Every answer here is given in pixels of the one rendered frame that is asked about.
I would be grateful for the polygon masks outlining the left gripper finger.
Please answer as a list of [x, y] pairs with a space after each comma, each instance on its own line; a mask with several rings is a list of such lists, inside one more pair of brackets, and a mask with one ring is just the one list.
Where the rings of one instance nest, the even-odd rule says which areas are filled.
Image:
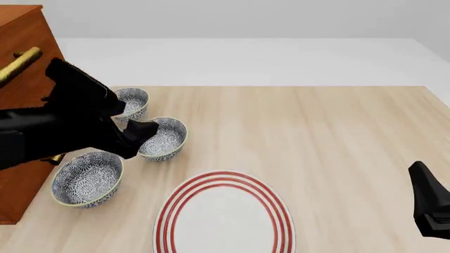
[[135, 153], [139, 151], [140, 147], [155, 136], [158, 132], [157, 122], [137, 122], [130, 119], [127, 127], [122, 132], [123, 138], [127, 146]]
[[121, 115], [124, 112], [126, 103], [119, 100], [117, 94], [109, 90], [104, 100], [104, 114], [112, 117], [115, 115]]

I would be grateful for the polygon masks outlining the small patterned blue-white bowl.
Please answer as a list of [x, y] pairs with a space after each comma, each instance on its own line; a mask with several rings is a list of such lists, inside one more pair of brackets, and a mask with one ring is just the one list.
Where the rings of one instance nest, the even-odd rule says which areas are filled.
[[122, 114], [115, 115], [112, 119], [118, 121], [126, 119], [139, 121], [144, 117], [149, 103], [147, 92], [139, 88], [122, 88], [114, 92], [120, 101], [125, 102], [125, 108]]

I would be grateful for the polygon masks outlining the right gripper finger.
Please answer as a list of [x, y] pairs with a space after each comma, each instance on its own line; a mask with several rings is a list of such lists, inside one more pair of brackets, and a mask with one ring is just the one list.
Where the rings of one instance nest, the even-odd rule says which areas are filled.
[[448, 191], [421, 161], [409, 167], [413, 188], [414, 218], [428, 214], [433, 219], [450, 219], [450, 191]]

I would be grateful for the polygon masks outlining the wooden cabinet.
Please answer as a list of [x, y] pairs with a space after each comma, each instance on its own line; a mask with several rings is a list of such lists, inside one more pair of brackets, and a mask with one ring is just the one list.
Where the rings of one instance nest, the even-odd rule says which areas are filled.
[[[45, 69], [63, 54], [38, 5], [0, 5], [0, 69], [12, 63], [15, 53], [33, 47], [43, 55], [11, 82], [0, 88], [0, 109], [40, 107], [55, 86]], [[54, 165], [36, 160], [0, 170], [0, 225], [21, 220]]]

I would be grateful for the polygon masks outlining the white plate with red rings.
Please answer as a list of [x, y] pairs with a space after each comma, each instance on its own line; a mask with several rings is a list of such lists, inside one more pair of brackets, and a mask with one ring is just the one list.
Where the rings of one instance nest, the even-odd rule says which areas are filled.
[[154, 253], [295, 253], [295, 224], [280, 196], [236, 170], [198, 174], [162, 204]]

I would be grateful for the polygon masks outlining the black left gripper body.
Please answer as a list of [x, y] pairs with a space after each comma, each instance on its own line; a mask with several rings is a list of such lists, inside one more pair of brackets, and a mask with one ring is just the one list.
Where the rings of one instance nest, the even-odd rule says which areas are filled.
[[60, 58], [51, 60], [45, 75], [55, 83], [42, 99], [60, 124], [51, 145], [55, 153], [95, 148], [124, 159], [136, 155], [111, 117], [104, 114], [104, 100], [110, 90], [107, 86]]

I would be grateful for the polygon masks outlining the large patterned blue-white bowl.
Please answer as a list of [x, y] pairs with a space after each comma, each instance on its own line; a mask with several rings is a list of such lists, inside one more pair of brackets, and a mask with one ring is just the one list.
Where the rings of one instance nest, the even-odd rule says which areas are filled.
[[110, 200], [118, 191], [124, 172], [119, 155], [93, 151], [74, 157], [54, 175], [53, 199], [63, 206], [93, 208]]

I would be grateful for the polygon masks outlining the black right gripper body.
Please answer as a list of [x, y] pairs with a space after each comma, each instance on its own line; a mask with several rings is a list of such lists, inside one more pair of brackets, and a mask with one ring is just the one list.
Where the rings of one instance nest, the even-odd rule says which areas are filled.
[[430, 214], [414, 212], [414, 221], [425, 238], [450, 238], [450, 210]]

